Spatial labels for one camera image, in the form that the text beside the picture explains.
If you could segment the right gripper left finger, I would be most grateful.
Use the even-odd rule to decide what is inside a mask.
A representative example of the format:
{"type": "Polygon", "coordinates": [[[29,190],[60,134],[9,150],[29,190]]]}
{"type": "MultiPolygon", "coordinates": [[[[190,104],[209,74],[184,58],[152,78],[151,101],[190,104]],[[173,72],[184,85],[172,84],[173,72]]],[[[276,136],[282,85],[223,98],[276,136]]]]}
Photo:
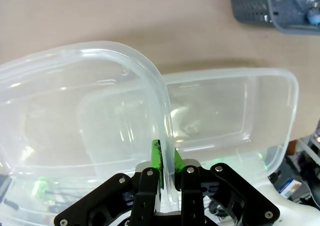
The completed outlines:
{"type": "Polygon", "coordinates": [[[164,187],[160,140],[151,143],[151,159],[133,176],[117,173],[60,212],[56,226],[149,226],[160,209],[164,187]]]}

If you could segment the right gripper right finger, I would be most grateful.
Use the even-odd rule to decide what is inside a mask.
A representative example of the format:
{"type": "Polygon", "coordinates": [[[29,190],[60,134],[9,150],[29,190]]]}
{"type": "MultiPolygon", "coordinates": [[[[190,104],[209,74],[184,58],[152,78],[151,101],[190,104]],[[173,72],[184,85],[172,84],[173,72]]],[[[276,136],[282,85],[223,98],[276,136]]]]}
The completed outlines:
{"type": "Polygon", "coordinates": [[[272,226],[279,209],[225,163],[210,169],[187,164],[174,152],[175,188],[181,192],[181,225],[214,226],[205,215],[204,197],[221,206],[236,226],[272,226]]]}

